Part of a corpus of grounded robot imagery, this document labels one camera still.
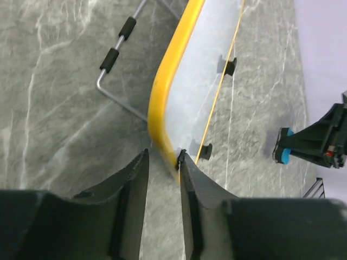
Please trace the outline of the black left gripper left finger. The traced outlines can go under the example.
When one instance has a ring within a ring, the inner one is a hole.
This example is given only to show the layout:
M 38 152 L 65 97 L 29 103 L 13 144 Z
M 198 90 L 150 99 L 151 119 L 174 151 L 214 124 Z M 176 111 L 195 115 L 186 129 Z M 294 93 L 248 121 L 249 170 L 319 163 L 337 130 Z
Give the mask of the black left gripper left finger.
M 138 259 L 149 152 L 72 198 L 1 190 L 1 259 Z

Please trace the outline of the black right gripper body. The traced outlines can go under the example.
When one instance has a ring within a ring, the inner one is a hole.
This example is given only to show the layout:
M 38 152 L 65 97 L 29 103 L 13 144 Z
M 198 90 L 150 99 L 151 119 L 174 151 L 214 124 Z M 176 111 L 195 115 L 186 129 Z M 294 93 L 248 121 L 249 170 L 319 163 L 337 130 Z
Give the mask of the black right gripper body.
M 342 94 L 342 101 L 334 104 L 331 131 L 324 154 L 329 167 L 333 168 L 343 167 L 346 161 L 346 92 Z

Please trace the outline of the yellow framed whiteboard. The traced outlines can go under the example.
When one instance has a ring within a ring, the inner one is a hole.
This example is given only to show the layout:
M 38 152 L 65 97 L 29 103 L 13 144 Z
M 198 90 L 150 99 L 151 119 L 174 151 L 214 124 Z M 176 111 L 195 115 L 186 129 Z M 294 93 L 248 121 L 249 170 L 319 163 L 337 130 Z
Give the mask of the yellow framed whiteboard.
M 148 107 L 147 125 L 153 144 L 175 179 L 178 157 L 193 139 L 202 148 L 224 74 L 235 43 L 244 1 L 189 1 L 157 70 Z

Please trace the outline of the blue whiteboard eraser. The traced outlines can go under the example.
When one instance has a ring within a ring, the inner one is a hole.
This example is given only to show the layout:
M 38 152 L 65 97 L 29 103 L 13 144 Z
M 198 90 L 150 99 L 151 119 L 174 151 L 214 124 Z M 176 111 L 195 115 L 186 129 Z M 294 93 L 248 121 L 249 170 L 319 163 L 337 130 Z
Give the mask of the blue whiteboard eraser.
M 289 163 L 291 149 L 286 148 L 285 146 L 282 146 L 280 142 L 282 139 L 293 134 L 294 132 L 290 128 L 282 127 L 279 129 L 275 147 L 272 152 L 272 158 L 276 163 L 283 164 L 283 165 L 287 165 Z

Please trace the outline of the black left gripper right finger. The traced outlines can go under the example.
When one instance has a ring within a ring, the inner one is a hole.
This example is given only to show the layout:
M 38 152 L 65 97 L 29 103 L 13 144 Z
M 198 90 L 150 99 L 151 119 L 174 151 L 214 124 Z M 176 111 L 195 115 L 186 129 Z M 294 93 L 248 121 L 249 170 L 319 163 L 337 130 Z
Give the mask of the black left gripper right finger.
M 346 205 L 239 198 L 178 156 L 187 259 L 346 259 Z

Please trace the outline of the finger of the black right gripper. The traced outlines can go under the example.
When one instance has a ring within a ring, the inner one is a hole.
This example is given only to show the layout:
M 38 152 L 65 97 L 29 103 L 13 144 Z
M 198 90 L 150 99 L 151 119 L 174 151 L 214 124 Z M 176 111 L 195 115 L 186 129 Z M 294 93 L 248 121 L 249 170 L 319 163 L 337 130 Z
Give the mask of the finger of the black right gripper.
M 303 160 L 326 160 L 327 140 L 331 131 L 334 105 L 317 122 L 281 140 L 280 144 L 291 149 L 294 157 Z

